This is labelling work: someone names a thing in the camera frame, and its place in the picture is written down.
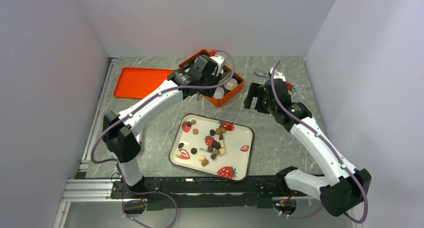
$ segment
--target white wall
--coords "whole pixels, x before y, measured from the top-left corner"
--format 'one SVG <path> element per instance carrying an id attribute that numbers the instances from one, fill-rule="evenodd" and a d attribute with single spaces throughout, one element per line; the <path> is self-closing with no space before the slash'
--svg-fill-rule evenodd
<path id="1" fill-rule="evenodd" d="M 333 144 L 372 175 L 368 227 L 424 227 L 424 0 L 336 0 L 306 57 Z"/>
<path id="2" fill-rule="evenodd" d="M 77 0 L 0 0 L 0 227 L 52 227 L 108 67 Z"/>
<path id="3" fill-rule="evenodd" d="M 335 0 L 79 0 L 109 57 L 305 56 Z"/>

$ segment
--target orange lid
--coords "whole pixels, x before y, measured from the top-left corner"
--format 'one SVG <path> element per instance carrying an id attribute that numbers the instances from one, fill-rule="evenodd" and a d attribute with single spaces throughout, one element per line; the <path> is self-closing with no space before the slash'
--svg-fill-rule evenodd
<path id="1" fill-rule="evenodd" d="M 173 70 L 125 67 L 116 84 L 115 98 L 143 99 L 167 79 Z"/>

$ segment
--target orange container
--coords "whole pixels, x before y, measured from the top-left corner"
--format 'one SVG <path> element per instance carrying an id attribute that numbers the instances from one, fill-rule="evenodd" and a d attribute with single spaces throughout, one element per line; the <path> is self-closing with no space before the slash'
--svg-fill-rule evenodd
<path id="1" fill-rule="evenodd" d="M 196 58 L 198 58 L 200 55 L 203 55 L 203 54 L 207 55 L 209 57 L 211 56 L 210 53 L 207 50 L 203 49 L 203 50 L 199 51 L 197 54 L 191 56 L 190 58 L 188 58 L 187 60 L 182 62 L 180 65 L 178 65 L 178 67 L 182 68 L 185 64 L 188 64 L 190 62 L 194 63 Z M 222 69 L 224 70 L 223 75 L 231 72 L 231 69 L 227 65 L 224 65 Z M 232 96 L 234 96 L 234 94 L 236 94 L 238 91 L 240 91 L 243 88 L 243 85 L 245 84 L 245 80 L 240 75 L 238 75 L 237 73 L 234 73 L 233 78 L 235 80 L 237 80 L 237 83 L 238 83 L 237 86 L 235 88 L 233 88 L 232 90 L 227 90 L 223 87 L 224 88 L 224 96 L 223 96 L 222 99 L 216 99 L 214 97 L 205 96 L 206 99 L 208 99 L 213 105 L 215 105 L 215 107 L 221 107 L 226 101 L 228 101 Z"/>
<path id="2" fill-rule="evenodd" d="M 125 67 L 120 73 L 115 98 L 143 99 L 158 88 L 173 70 Z"/>

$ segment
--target strawberry print tray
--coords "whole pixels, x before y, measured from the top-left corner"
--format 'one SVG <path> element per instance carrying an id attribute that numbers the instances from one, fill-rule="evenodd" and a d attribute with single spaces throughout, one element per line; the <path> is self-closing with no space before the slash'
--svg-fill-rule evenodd
<path id="1" fill-rule="evenodd" d="M 188 114 L 176 133 L 169 160 L 177 166 L 243 181 L 254 136 L 249 127 Z"/>

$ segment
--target strawberry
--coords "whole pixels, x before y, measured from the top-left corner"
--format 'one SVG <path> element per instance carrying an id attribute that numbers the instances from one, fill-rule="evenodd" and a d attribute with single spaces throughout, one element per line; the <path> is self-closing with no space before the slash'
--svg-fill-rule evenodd
<path id="1" fill-rule="evenodd" d="M 186 149 L 181 150 L 182 157 L 180 159 L 190 159 L 190 154 Z"/>
<path id="2" fill-rule="evenodd" d="M 189 132 L 192 129 L 191 126 L 187 125 L 186 121 L 184 121 L 184 123 L 182 123 L 181 128 L 185 133 Z"/>
<path id="3" fill-rule="evenodd" d="M 228 178 L 228 179 L 232 179 L 236 176 L 236 169 L 233 168 L 232 166 L 226 166 L 226 167 L 222 167 L 221 169 L 218 170 L 218 172 L 216 173 L 219 176 L 222 176 L 224 178 Z"/>
<path id="4" fill-rule="evenodd" d="M 212 141 L 214 141 L 214 140 L 215 140 L 215 138 L 213 138 L 210 135 L 204 137 L 204 142 L 206 143 L 207 146 L 212 145 Z"/>
<path id="5" fill-rule="evenodd" d="M 234 125 L 231 124 L 231 123 L 221 121 L 219 124 L 222 125 L 226 131 L 233 131 L 234 130 Z"/>
<path id="6" fill-rule="evenodd" d="M 240 151 L 242 151 L 242 152 L 248 152 L 249 151 L 249 146 L 248 145 L 243 145 L 243 147 L 240 149 Z"/>

